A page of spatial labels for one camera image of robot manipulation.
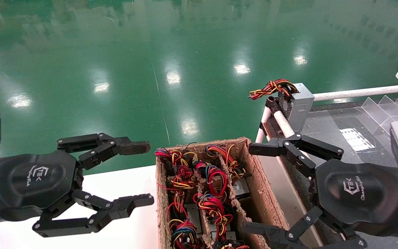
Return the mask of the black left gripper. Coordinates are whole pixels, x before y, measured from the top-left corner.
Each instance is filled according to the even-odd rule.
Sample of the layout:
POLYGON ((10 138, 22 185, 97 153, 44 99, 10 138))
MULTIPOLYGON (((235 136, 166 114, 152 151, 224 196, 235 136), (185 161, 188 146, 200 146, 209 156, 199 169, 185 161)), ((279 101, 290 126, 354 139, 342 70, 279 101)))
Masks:
POLYGON ((89 194, 81 190, 83 172, 79 167, 89 170, 115 155, 145 154, 150 148, 148 141, 98 133, 59 139, 58 151, 50 154, 0 158, 0 222, 39 216, 32 230, 50 238, 98 233, 113 220, 129 218, 135 208, 153 205, 154 197, 139 194, 108 201, 89 194), (83 152, 78 162, 70 155, 77 152, 83 152), (74 204, 95 214, 55 220, 74 204))

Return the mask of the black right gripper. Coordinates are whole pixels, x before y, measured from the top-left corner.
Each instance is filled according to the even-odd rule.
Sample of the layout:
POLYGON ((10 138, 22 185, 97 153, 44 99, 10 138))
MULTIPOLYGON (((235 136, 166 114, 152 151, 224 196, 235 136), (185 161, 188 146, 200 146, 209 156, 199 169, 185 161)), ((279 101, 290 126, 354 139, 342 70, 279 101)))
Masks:
POLYGON ((388 236, 398 230, 398 168, 371 163, 340 161, 344 150, 335 145, 294 134, 271 138, 267 143, 250 143, 251 155, 280 157, 293 164, 305 177, 315 177, 320 206, 314 206, 289 230, 274 225, 244 222, 243 233, 263 236, 272 249, 307 249, 300 237, 318 220, 326 217, 340 228, 344 241, 321 249, 366 249, 367 242, 354 228, 374 236, 388 236), (304 153, 327 162, 316 164, 304 153))

